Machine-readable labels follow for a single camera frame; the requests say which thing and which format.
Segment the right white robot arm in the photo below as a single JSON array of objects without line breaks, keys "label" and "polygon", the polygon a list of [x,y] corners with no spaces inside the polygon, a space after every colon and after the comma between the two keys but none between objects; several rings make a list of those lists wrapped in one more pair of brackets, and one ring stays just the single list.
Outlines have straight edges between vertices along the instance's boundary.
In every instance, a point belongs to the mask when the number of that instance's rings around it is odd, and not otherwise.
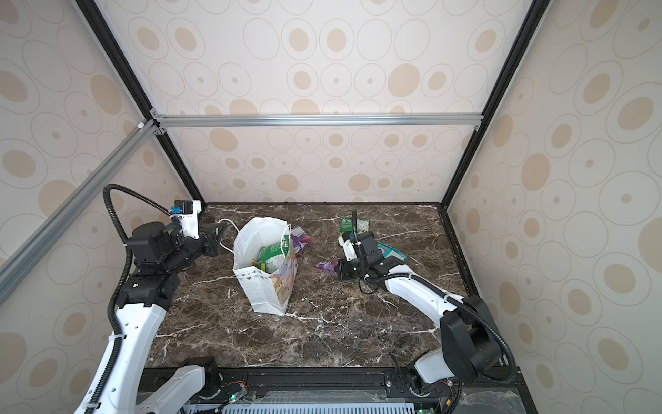
[{"label": "right white robot arm", "polygon": [[371,232],[346,231],[338,243],[345,255],[336,266],[340,279],[356,279],[373,292],[383,289],[396,295],[439,328],[439,348],[417,357],[408,367],[412,387],[453,378],[472,382],[502,358],[514,364],[512,351],[482,299],[450,293],[416,274],[401,258],[384,256]]}]

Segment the large purple snack bag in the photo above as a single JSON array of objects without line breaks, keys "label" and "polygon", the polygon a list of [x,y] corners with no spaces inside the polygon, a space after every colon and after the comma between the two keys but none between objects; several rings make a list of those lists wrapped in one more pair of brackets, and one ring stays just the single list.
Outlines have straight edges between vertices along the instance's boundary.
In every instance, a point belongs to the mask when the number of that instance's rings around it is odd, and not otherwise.
[{"label": "large purple snack bag", "polygon": [[326,274],[338,274],[338,269],[339,269],[340,261],[339,260],[329,260],[328,262],[319,262],[315,265],[315,267],[322,271],[325,272]]}]

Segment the white paper gift bag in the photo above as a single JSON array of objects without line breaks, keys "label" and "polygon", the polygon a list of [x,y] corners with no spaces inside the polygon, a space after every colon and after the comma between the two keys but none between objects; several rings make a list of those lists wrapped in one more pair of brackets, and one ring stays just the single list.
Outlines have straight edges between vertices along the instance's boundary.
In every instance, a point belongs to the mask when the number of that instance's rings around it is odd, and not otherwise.
[{"label": "white paper gift bag", "polygon": [[254,312],[286,314],[298,263],[291,226],[273,217],[255,217],[235,227],[233,272]]}]

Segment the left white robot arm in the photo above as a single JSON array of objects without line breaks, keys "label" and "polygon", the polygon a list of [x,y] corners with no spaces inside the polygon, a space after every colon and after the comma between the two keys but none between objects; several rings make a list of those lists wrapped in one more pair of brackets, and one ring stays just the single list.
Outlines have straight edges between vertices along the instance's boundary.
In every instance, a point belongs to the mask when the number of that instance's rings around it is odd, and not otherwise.
[{"label": "left white robot arm", "polygon": [[152,222],[127,239],[129,265],[109,303],[113,329],[79,413],[177,413],[194,397],[215,398],[222,376],[212,357],[188,360],[143,402],[139,385],[157,331],[165,320],[179,274],[202,256],[219,254],[226,224],[202,225],[186,236],[179,224]]}]

